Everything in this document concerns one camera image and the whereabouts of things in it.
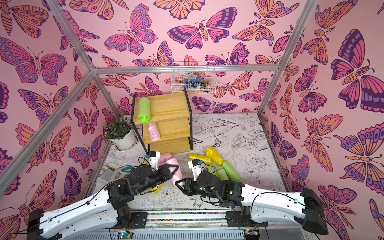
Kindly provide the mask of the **pink bag roll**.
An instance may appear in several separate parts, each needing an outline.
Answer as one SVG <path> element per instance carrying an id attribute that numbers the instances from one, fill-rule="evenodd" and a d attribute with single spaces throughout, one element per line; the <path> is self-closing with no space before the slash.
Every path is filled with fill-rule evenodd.
<path id="1" fill-rule="evenodd" d="M 173 186 L 176 187 L 176 182 L 180 181 L 180 180 L 182 180 L 184 178 L 183 177 L 183 173 L 181 171 L 180 164 L 179 164 L 178 160 L 176 160 L 175 158 L 172 158 L 172 159 L 169 159 L 169 160 L 165 161 L 165 164 L 177 165 L 179 167 L 178 170 L 175 172 L 175 174 L 173 175 L 173 177 L 171 179 L 171 181 L 173 183 Z"/>
<path id="2" fill-rule="evenodd" d="M 165 162 L 165 161 L 168 161 L 172 158 L 173 158 L 173 155 L 171 153 L 164 153 L 164 154 L 161 154 L 160 160 Z"/>
<path id="3" fill-rule="evenodd" d="M 161 135 L 156 123 L 148 123 L 148 133 L 149 133 L 149 139 L 151 141 L 158 141 L 161 138 Z"/>

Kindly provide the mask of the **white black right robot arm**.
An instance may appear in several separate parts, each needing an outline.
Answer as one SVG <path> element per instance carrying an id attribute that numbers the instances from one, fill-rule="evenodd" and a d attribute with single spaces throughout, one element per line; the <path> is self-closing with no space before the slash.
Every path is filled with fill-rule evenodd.
<path id="1" fill-rule="evenodd" d="M 176 187 L 187 196 L 217 199 L 220 207 L 248 208 L 250 220 L 256 223 L 292 223 L 316 235 L 329 233 L 323 203 L 312 189 L 293 193 L 270 191 L 220 180 L 209 172 L 200 173 L 196 179 L 179 180 Z"/>

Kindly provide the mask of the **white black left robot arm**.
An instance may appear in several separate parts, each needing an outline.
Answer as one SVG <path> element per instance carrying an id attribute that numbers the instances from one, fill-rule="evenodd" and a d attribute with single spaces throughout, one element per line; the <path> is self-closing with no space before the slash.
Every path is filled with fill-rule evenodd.
<path id="1" fill-rule="evenodd" d="M 178 169 L 169 164 L 157 170 L 139 165 L 88 198 L 54 211 L 34 210 L 29 215 L 27 239 L 65 240 L 93 230 L 128 228 L 133 221 L 128 203 L 170 180 Z"/>

